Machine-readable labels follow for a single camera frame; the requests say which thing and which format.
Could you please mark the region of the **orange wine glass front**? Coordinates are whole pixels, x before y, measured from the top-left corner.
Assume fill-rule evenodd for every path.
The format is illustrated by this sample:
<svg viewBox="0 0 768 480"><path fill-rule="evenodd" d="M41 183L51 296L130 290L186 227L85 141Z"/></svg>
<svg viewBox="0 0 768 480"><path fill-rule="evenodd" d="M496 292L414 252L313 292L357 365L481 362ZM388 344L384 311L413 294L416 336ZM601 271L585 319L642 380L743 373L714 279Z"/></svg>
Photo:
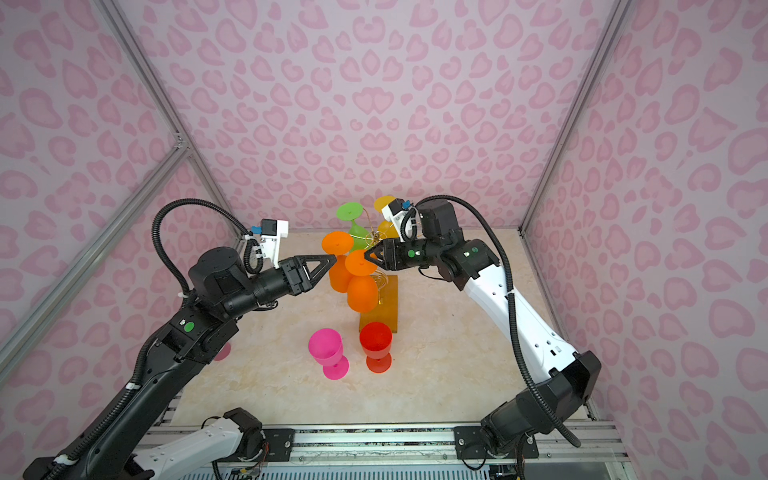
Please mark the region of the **orange wine glass front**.
<svg viewBox="0 0 768 480"><path fill-rule="evenodd" d="M345 260L351 278L347 288L347 303L358 313L372 311L378 304L378 287L372 277L377 266L364 256L363 250L351 252Z"/></svg>

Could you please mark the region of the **pink wine glass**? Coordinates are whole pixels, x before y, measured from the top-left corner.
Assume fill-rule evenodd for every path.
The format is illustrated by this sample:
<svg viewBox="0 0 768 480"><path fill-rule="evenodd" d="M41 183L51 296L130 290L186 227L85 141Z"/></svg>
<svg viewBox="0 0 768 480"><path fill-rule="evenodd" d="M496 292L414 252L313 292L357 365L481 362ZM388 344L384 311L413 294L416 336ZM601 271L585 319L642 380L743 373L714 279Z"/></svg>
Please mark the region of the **pink wine glass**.
<svg viewBox="0 0 768 480"><path fill-rule="evenodd" d="M334 329L316 331L309 339L308 351L322 366L324 376L329 380L340 380L349 372L349 361L344 355L341 334Z"/></svg>

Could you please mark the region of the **red wine glass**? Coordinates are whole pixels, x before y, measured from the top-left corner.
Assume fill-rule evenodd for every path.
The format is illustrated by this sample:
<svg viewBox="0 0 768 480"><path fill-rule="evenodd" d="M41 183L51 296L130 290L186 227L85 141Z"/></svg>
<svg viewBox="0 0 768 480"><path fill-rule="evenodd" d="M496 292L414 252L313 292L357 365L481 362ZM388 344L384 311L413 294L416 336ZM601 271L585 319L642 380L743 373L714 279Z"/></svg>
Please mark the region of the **red wine glass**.
<svg viewBox="0 0 768 480"><path fill-rule="evenodd" d="M360 331L359 341L366 355L366 366L370 371L382 374L390 369L393 333L386 324L369 323Z"/></svg>

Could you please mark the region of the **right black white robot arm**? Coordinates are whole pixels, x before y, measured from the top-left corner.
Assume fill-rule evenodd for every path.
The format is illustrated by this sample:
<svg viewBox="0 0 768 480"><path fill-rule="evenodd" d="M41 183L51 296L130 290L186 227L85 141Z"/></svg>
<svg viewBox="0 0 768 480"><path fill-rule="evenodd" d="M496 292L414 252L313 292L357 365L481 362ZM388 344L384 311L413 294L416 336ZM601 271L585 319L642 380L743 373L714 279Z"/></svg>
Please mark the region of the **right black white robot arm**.
<svg viewBox="0 0 768 480"><path fill-rule="evenodd" d="M556 333L518 291L509 256L479 210L456 196L433 195L416 203L394 198L380 211L396 235L367 249L365 260L386 271L436 268L511 344L525 387L481 420L483 452L520 455L529 438L552 432L581 447L566 422L591 398L602 364Z"/></svg>

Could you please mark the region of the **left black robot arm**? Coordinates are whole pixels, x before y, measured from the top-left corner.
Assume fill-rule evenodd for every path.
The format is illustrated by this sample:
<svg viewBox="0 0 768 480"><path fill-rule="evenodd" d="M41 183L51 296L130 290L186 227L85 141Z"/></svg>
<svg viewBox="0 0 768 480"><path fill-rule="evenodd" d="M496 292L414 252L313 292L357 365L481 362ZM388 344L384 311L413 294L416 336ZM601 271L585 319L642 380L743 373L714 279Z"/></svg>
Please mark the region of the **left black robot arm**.
<svg viewBox="0 0 768 480"><path fill-rule="evenodd" d="M189 271L190 303L144 342L121 392L57 456L35 459L24 478L152 478L134 451L166 405L237 333L240 318L283 296L311 291L336 261L328 254L298 255L249 274L235 249L205 252Z"/></svg>

